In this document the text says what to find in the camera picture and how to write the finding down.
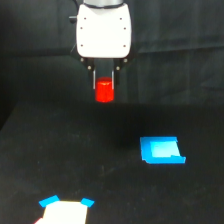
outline white robot housing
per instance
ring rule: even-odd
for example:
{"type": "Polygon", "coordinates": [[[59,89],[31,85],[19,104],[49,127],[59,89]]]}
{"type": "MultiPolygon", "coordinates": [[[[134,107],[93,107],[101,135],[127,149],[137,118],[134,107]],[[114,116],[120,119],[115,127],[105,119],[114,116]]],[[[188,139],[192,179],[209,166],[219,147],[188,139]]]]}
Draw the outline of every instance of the white robot housing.
{"type": "Polygon", "coordinates": [[[131,48],[131,17],[123,0],[84,0],[79,7],[76,44],[85,58],[125,58],[131,48]]]}

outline dark background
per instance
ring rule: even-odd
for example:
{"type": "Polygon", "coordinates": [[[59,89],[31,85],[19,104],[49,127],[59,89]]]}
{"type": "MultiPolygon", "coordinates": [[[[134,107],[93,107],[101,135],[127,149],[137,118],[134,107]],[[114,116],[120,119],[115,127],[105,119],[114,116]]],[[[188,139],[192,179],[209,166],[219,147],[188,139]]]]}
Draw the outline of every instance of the dark background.
{"type": "MultiPolygon", "coordinates": [[[[224,102],[224,2],[127,0],[138,57],[122,71],[118,103],[224,102]]],[[[0,105],[21,100],[94,102],[75,43],[72,0],[0,2],[0,105]]]]}

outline black table surface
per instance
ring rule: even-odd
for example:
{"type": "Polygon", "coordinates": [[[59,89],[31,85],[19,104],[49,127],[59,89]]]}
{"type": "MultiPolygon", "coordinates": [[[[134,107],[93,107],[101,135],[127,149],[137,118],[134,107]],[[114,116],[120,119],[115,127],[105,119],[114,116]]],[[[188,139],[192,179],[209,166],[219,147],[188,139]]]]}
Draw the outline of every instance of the black table surface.
{"type": "Polygon", "coordinates": [[[18,103],[0,132],[0,223],[39,201],[93,199],[87,224],[224,223],[224,107],[18,103]],[[140,137],[176,136],[183,165],[142,161],[140,137]]]}

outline blue tape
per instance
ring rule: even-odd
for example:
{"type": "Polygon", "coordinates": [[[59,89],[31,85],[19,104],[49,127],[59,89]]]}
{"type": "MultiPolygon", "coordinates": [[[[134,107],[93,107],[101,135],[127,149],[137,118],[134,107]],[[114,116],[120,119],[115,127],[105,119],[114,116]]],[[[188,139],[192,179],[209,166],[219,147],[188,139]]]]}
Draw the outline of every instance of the blue tape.
{"type": "Polygon", "coordinates": [[[81,201],[81,204],[83,205],[86,205],[87,207],[92,207],[92,205],[94,204],[95,202],[92,201],[92,200],[89,200],[87,198],[83,198],[82,201],[81,201]]]}
{"type": "Polygon", "coordinates": [[[142,137],[150,142],[178,142],[177,137],[142,137]]]}
{"type": "Polygon", "coordinates": [[[58,198],[57,195],[52,196],[52,197],[47,198],[47,199],[44,199],[44,200],[42,200],[42,201],[39,201],[39,204],[40,204],[43,208],[45,208],[47,205],[52,204],[52,203],[54,203],[54,202],[56,202],[56,201],[60,201],[60,199],[58,198]]]}
{"type": "Polygon", "coordinates": [[[186,157],[180,156],[176,137],[140,138],[142,160],[150,164],[184,164],[186,157]]]}

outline red block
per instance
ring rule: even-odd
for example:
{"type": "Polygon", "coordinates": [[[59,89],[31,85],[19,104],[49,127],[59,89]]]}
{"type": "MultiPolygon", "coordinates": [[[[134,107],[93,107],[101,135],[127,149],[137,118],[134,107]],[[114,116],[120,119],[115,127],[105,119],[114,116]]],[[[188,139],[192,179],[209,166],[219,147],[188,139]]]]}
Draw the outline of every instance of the red block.
{"type": "Polygon", "coordinates": [[[108,103],[114,100],[114,89],[112,89],[112,78],[101,77],[96,80],[96,101],[108,103]]]}

